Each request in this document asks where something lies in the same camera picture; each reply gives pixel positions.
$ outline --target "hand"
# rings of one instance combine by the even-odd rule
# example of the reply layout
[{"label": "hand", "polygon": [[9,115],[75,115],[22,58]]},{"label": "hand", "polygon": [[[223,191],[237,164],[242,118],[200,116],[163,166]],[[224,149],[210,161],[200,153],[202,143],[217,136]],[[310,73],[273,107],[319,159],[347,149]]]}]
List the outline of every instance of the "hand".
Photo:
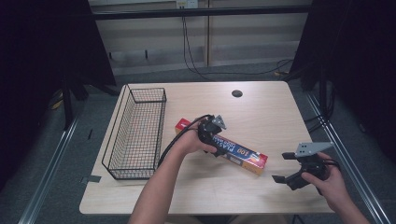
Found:
[{"label": "hand", "polygon": [[[331,159],[330,156],[321,152],[318,155],[322,159]],[[344,206],[351,204],[352,200],[349,197],[344,178],[338,168],[333,165],[328,165],[327,168],[329,177],[326,180],[320,180],[309,173],[302,173],[301,177],[320,189],[329,207],[338,213]]]},{"label": "hand", "polygon": [[186,131],[181,137],[175,142],[173,149],[181,150],[185,155],[198,151],[204,150],[207,152],[215,153],[217,149],[210,145],[207,145],[198,138],[198,125],[201,121],[195,122],[189,131]]}]

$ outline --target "gray floor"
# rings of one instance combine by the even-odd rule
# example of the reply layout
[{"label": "gray floor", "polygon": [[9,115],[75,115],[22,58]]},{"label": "gray floor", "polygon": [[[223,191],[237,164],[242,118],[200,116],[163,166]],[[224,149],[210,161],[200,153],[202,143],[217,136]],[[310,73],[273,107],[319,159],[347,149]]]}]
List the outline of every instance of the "gray floor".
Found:
[{"label": "gray floor", "polygon": [[[201,73],[241,73],[205,75],[205,78],[214,81],[278,80],[279,77],[274,76],[273,72],[257,75],[275,67],[276,63],[255,63],[199,68],[199,70]],[[119,89],[126,83],[208,81],[187,69],[119,75],[116,76],[116,80],[118,87],[115,89]],[[302,92],[300,88],[299,80],[293,80],[289,84],[303,118],[314,117],[315,114],[306,99],[305,92]],[[80,180],[91,173],[117,101],[117,97],[106,95],[90,87],[88,89],[91,93],[89,99],[74,104],[75,110],[81,110],[78,125],[35,223],[126,223],[128,219],[127,216],[84,216],[78,211],[79,202],[85,190],[85,185],[80,183]],[[396,221],[394,213],[396,211],[396,183],[391,181],[396,176],[396,165],[382,154],[376,141],[369,134],[361,132],[360,124],[354,114],[338,98],[335,101],[331,121],[389,218],[393,222]],[[313,124],[315,122],[307,123],[307,128]],[[35,192],[57,147],[63,126],[62,108],[49,110],[43,118],[42,128],[30,154],[0,194],[0,223],[17,223],[20,220],[25,206]],[[311,133],[311,137],[313,141],[328,141],[327,135],[322,130]],[[337,158],[334,152],[328,153]],[[350,178],[347,174],[345,177],[351,196],[363,213],[374,223]],[[302,218],[305,223],[341,223],[339,218],[332,214],[302,215]]]}]

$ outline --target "table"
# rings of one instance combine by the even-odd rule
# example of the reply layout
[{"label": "table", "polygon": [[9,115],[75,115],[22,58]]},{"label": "table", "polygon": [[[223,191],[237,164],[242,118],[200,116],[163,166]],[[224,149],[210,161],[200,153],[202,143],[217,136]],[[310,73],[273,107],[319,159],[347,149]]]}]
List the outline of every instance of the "table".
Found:
[{"label": "table", "polygon": [[[314,186],[295,191],[274,182],[272,175],[291,175],[300,169],[297,161],[284,161],[281,153],[295,151],[300,142],[311,142],[304,121],[290,92],[280,81],[199,82],[130,84],[131,89],[165,88],[167,103],[162,150],[175,137],[181,119],[204,114],[221,115],[227,130],[220,135],[268,156],[262,175],[257,176],[223,158],[204,152],[189,154],[177,177],[170,215],[301,214],[332,210]],[[240,90],[242,97],[233,97]],[[107,129],[92,175],[80,204],[86,215],[128,215],[134,209],[144,180],[114,180],[101,163]]]}]

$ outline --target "wire basket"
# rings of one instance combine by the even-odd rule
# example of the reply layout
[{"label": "wire basket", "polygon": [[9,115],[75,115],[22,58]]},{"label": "wire basket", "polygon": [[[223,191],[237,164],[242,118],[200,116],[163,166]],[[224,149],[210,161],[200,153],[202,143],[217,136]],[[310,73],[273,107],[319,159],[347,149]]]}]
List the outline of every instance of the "wire basket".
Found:
[{"label": "wire basket", "polygon": [[149,179],[161,153],[164,88],[123,88],[102,164],[115,179]]}]

